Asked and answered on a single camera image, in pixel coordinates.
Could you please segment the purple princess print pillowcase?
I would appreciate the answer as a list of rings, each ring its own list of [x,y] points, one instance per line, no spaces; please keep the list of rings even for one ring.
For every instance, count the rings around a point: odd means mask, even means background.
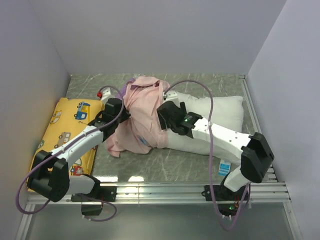
[[[139,84],[136,84],[136,79],[131,78],[128,80],[124,86],[119,90],[120,93],[116,95],[116,98],[120,99],[123,98],[129,98],[137,89],[141,88],[142,86]]]

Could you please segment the white pillow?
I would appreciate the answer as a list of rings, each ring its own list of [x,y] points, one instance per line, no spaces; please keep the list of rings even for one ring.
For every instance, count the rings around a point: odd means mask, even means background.
[[[186,110],[209,117],[211,100],[209,97],[197,98],[189,94],[177,92],[180,102],[184,102]],[[242,96],[225,96],[213,98],[213,112],[211,122],[235,132],[241,132],[244,121],[244,108]],[[189,152],[200,155],[210,154],[210,143],[200,139],[192,139],[185,135],[178,135],[170,129],[167,132],[167,145],[169,149]],[[219,159],[228,161],[235,165],[240,165],[241,160],[229,151],[214,145],[213,155]]]

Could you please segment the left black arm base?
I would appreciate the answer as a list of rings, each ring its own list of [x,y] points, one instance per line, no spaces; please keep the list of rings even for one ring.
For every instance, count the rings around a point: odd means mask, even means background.
[[[95,193],[78,193],[71,196],[72,203],[81,203],[81,214],[85,217],[97,217],[102,213],[103,207],[113,207],[116,200],[116,186],[100,186]]]

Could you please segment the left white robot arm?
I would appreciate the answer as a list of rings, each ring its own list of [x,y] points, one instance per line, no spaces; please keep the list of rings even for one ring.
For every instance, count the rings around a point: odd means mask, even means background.
[[[123,101],[110,98],[104,110],[73,139],[51,151],[40,150],[34,157],[27,187],[52,202],[66,195],[84,195],[96,201],[101,195],[101,182],[89,175],[70,175],[70,169],[85,153],[106,141],[118,125],[130,117]]]

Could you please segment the pink pillowcase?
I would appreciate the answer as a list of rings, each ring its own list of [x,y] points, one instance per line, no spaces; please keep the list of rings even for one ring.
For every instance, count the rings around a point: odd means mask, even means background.
[[[157,108],[163,103],[163,92],[170,84],[153,76],[140,76],[135,83],[141,88],[129,98],[123,98],[129,119],[120,123],[105,141],[108,153],[117,158],[122,151],[147,154],[153,148],[163,149],[168,144],[167,132],[160,127]]]

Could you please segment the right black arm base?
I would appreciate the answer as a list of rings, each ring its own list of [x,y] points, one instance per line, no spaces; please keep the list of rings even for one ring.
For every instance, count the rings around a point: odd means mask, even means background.
[[[241,199],[244,195],[243,201],[246,201],[245,206],[249,203],[251,194],[251,186],[242,186],[238,191],[232,192],[223,185],[213,185],[215,200],[217,202],[231,202],[230,204],[218,204],[218,210],[221,215],[234,217],[241,205]]]

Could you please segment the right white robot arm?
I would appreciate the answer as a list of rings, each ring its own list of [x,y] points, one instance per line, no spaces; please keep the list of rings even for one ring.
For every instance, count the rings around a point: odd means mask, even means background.
[[[168,137],[168,148],[216,155],[238,166],[218,187],[217,192],[226,200],[233,199],[247,184],[261,183],[275,158],[263,134],[250,135],[211,123],[195,112],[187,112],[184,102],[177,106],[166,101],[157,114]]]

